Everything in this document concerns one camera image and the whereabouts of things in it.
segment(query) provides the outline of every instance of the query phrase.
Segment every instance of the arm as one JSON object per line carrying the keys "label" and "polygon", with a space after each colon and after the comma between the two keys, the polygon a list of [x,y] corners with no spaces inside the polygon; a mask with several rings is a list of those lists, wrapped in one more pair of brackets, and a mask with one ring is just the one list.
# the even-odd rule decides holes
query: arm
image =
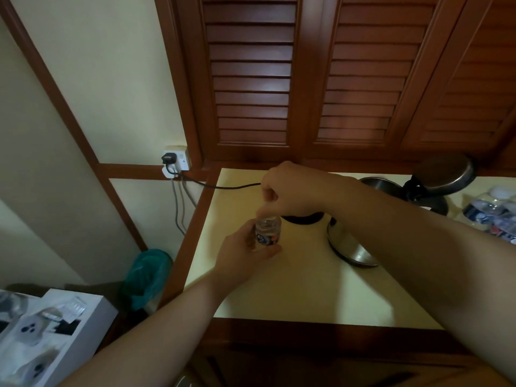
{"label": "arm", "polygon": [[279,245],[253,252],[255,221],[229,235],[215,267],[196,284],[69,376],[62,386],[171,385],[186,365],[226,296]]}
{"label": "arm", "polygon": [[297,166],[263,178],[258,217],[325,211],[443,327],[516,381],[516,247],[346,176]]}

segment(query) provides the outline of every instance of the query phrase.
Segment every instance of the forearm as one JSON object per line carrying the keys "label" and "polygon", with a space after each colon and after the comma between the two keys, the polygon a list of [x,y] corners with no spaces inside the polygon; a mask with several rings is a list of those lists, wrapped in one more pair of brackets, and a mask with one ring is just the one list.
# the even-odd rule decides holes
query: forearm
{"label": "forearm", "polygon": [[509,375],[516,247],[353,178],[330,175],[327,182],[326,197],[318,196],[326,211],[437,321]]}
{"label": "forearm", "polygon": [[105,348],[62,385],[169,385],[230,292],[215,273]]}

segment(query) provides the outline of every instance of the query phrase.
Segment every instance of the black plug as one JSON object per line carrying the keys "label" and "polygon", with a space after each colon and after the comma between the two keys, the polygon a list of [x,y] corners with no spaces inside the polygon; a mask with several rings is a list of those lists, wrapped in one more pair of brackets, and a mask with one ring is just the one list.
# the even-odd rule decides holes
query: black plug
{"label": "black plug", "polygon": [[175,164],[177,161],[177,155],[173,152],[167,152],[162,156],[162,162],[165,166],[169,164]]}

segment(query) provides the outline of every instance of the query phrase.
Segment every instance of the bottle label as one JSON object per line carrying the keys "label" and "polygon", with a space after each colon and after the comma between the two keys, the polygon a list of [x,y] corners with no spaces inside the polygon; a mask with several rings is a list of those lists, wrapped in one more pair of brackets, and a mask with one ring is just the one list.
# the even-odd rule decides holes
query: bottle label
{"label": "bottle label", "polygon": [[503,229],[495,226],[494,224],[492,224],[489,227],[488,233],[493,236],[499,237],[500,239],[508,241],[509,243],[512,243],[513,245],[516,245],[516,236],[514,236],[508,232],[505,232]]}
{"label": "bottle label", "polygon": [[491,223],[495,216],[492,214],[487,214],[482,212],[480,209],[475,208],[472,204],[468,204],[466,208],[462,211],[462,214],[471,221],[480,224],[489,224]]}
{"label": "bottle label", "polygon": [[264,235],[256,231],[256,240],[264,246],[275,245],[280,240],[280,235]]}

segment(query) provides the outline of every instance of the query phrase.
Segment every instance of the louvered cabinet door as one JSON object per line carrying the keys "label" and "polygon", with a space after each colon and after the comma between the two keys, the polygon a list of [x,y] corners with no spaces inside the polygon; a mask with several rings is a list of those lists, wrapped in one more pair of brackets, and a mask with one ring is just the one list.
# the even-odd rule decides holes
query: louvered cabinet door
{"label": "louvered cabinet door", "polygon": [[208,160],[289,158],[298,0],[176,0]]}
{"label": "louvered cabinet door", "polygon": [[403,140],[405,149],[482,157],[504,142],[516,123],[515,16],[516,0],[468,0]]}
{"label": "louvered cabinet door", "polygon": [[396,158],[466,0],[336,1],[310,155]]}

